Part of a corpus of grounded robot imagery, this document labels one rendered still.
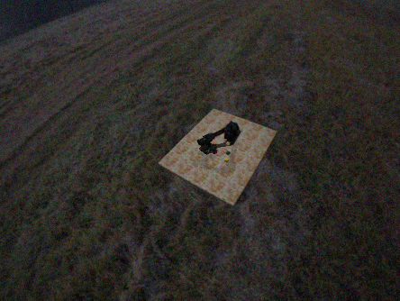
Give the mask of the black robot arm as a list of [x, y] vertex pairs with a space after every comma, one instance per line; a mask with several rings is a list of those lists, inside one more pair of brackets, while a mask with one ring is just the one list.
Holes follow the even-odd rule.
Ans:
[[[227, 126], [230, 125], [229, 129], [227, 128]], [[221, 129], [220, 131], [214, 132], [214, 133], [208, 133], [205, 136], [203, 136], [203, 138], [197, 140], [198, 145], [204, 144], [202, 146], [202, 149], [204, 151], [208, 151], [209, 150], [209, 142], [211, 142], [216, 136], [224, 133], [224, 132], [233, 132], [233, 131], [238, 131], [239, 130], [239, 126], [237, 123], [234, 122], [230, 122], [228, 123], [225, 127], [223, 127], [223, 129]]]

